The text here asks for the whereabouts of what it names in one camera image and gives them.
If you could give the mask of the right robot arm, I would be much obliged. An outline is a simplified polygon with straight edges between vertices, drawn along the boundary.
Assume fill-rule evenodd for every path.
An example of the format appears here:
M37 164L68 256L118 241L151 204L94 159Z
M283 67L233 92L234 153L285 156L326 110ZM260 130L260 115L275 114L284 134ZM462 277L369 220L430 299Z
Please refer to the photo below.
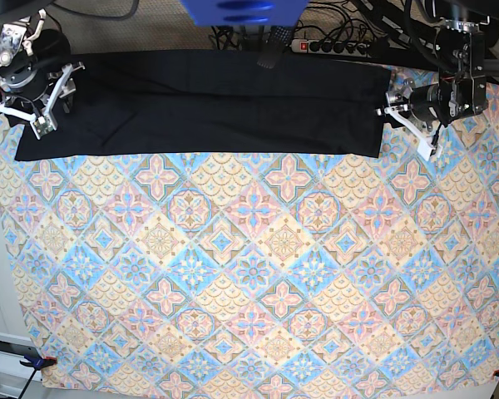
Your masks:
M55 106L71 111L73 74L85 68L72 61L62 27L44 27L47 18L42 8L3 24L0 33L0 115L30 126L38 138L57 130Z

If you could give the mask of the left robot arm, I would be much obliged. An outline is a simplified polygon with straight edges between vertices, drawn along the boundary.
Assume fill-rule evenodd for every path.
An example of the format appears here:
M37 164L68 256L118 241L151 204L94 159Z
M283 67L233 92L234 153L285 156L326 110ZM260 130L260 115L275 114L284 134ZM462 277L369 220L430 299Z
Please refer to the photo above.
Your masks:
M454 121L481 114L488 107L484 70L486 39L482 25L490 22L486 12L477 12L463 1L434 1L429 12L424 2L417 6L423 18L441 22L431 45L422 42L413 28L412 2L404 3L404 25L413 47L438 69L438 82L414 86L412 81L386 92L386 106L378 116L391 117L418 139L418 154L425 160L442 153L440 132Z

